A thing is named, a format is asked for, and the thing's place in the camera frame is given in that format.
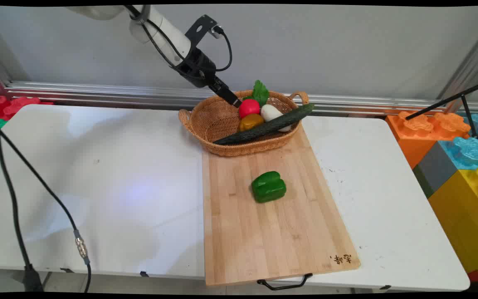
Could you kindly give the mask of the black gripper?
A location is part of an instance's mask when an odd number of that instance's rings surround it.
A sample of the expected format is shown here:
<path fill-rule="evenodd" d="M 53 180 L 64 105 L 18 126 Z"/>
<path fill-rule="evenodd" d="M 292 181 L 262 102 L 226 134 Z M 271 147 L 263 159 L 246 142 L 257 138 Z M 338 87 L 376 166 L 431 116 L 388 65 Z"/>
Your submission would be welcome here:
<path fill-rule="evenodd" d="M 197 47 L 192 47 L 178 66 L 177 72 L 197 88 L 208 87 L 228 104 L 239 108 L 242 101 L 220 78 L 215 76 L 215 64 Z"/>

